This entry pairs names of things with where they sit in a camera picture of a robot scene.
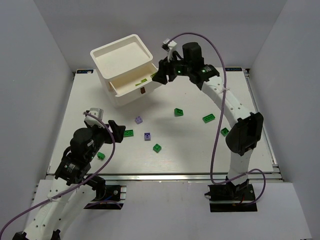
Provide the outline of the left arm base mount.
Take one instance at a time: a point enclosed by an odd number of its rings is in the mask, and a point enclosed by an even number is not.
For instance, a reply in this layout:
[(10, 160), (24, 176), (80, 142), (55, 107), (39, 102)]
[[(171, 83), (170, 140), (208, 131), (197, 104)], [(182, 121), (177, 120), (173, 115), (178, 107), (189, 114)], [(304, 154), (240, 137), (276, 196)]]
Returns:
[(107, 181), (96, 175), (88, 180), (84, 186), (89, 187), (94, 193), (91, 200), (84, 209), (86, 210), (121, 210), (126, 199), (127, 187), (118, 183), (107, 183)]

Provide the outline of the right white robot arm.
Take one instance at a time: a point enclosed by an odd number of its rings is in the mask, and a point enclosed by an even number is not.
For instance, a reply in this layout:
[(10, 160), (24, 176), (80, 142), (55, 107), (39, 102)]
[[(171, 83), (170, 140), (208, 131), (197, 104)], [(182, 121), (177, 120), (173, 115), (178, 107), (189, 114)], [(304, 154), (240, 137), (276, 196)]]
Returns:
[(218, 70), (213, 65), (205, 64), (202, 49), (197, 42), (184, 44), (182, 56), (176, 51), (176, 45), (169, 39), (163, 42), (162, 48), (167, 56), (159, 61), (158, 71), (152, 80), (165, 85), (177, 76), (188, 77), (219, 107), (231, 128), (225, 137), (231, 151), (226, 183), (240, 189), (249, 182), (247, 174), (250, 158), (261, 139), (264, 118), (261, 113), (253, 113), (244, 107), (224, 85)]

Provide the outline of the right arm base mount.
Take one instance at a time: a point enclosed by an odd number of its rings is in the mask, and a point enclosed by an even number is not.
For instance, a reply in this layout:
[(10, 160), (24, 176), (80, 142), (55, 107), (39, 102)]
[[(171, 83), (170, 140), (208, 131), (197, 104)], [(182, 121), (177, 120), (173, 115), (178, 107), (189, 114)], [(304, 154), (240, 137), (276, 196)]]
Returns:
[(246, 213), (257, 212), (256, 195), (253, 185), (247, 179), (244, 183), (234, 185), (212, 184), (204, 196), (209, 200), (211, 213)]

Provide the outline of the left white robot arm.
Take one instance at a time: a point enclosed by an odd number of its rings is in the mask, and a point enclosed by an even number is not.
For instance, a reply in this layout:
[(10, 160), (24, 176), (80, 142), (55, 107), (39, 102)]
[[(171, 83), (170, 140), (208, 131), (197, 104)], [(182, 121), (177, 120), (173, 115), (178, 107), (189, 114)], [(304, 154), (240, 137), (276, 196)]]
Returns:
[(15, 240), (60, 240), (80, 211), (93, 200), (111, 200), (106, 196), (106, 181), (97, 173), (89, 174), (92, 160), (104, 144), (115, 146), (124, 139), (126, 127), (114, 120), (107, 124), (85, 119), (77, 129), (54, 173), (47, 199), (35, 205), (39, 209), (32, 222)]

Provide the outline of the purple upside-down lego brick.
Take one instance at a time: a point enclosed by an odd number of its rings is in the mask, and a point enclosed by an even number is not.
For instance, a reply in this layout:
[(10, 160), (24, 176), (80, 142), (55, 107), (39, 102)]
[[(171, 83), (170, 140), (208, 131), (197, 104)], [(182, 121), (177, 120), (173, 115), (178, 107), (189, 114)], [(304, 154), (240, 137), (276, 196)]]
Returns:
[(151, 133), (150, 132), (145, 132), (144, 133), (144, 140), (145, 141), (150, 141), (151, 140)]

